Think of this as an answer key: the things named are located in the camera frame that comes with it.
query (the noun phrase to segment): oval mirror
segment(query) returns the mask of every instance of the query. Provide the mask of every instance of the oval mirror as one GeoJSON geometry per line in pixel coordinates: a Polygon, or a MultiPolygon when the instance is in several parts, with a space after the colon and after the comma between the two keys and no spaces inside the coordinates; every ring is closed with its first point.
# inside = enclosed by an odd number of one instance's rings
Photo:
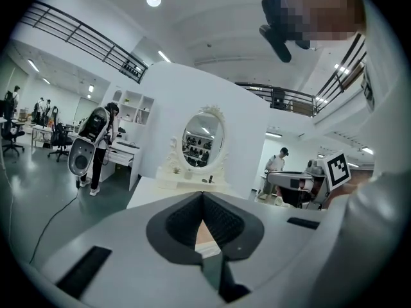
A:
{"type": "Polygon", "coordinates": [[[217,159],[224,142],[220,120],[210,113],[199,113],[187,124],[182,136],[184,158],[193,167],[206,167],[217,159]]]}

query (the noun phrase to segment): black slot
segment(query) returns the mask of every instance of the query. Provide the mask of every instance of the black slot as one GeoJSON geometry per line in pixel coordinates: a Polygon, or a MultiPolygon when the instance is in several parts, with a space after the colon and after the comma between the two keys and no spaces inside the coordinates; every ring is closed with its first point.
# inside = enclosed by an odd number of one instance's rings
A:
{"type": "Polygon", "coordinates": [[[309,229],[317,229],[317,227],[320,225],[318,221],[311,221],[311,220],[305,220],[305,219],[300,219],[300,218],[295,218],[292,217],[289,220],[287,220],[287,223],[292,223],[293,225],[309,228],[309,229]]]}
{"type": "Polygon", "coordinates": [[[109,249],[93,246],[57,283],[57,287],[79,299],[111,252],[109,249]]]}

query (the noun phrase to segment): floor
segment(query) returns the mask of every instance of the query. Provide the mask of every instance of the floor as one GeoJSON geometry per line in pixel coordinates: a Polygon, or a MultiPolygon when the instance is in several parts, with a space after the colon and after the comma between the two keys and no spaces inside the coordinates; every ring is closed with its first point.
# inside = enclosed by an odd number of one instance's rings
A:
{"type": "MultiPolygon", "coordinates": [[[[77,188],[75,177],[67,168],[67,157],[56,163],[55,156],[47,158],[49,149],[23,145],[26,150],[20,153],[20,157],[15,152],[7,151],[4,161],[15,195],[10,238],[12,249],[17,258],[29,261],[49,218],[76,196],[77,188]]],[[[80,188],[78,199],[61,212],[46,230],[33,265],[40,267],[53,252],[78,234],[106,216],[125,209],[134,191],[128,191],[129,174],[128,168],[119,167],[114,175],[100,183],[101,191],[95,197],[89,195],[89,187],[80,188]]],[[[0,197],[0,226],[5,238],[8,238],[12,192],[2,169],[0,197]]]]}

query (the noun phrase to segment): railing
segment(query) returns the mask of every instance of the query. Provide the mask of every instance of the railing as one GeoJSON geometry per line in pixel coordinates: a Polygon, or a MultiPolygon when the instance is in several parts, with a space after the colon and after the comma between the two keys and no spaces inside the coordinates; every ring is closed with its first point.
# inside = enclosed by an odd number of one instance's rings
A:
{"type": "Polygon", "coordinates": [[[312,95],[257,83],[236,82],[236,85],[268,101],[271,108],[286,110],[305,116],[314,116],[317,114],[315,97],[312,95]]]}
{"type": "Polygon", "coordinates": [[[360,51],[365,44],[365,39],[363,39],[362,43],[358,45],[360,39],[361,35],[357,34],[341,63],[336,64],[334,73],[330,76],[326,84],[315,96],[315,99],[317,100],[317,113],[321,112],[334,99],[336,99],[339,95],[346,91],[350,87],[350,85],[352,85],[354,81],[357,80],[358,77],[361,76],[361,74],[363,74],[364,64],[362,60],[366,56],[367,52],[363,51],[363,53],[360,54],[360,51]],[[354,50],[356,50],[356,53],[354,53],[350,62],[348,64],[345,64],[350,59],[351,54],[353,54],[354,50]]]}
{"type": "Polygon", "coordinates": [[[72,44],[103,63],[109,64],[137,83],[140,83],[147,70],[144,63],[109,38],[49,4],[35,1],[20,21],[72,44]]]}

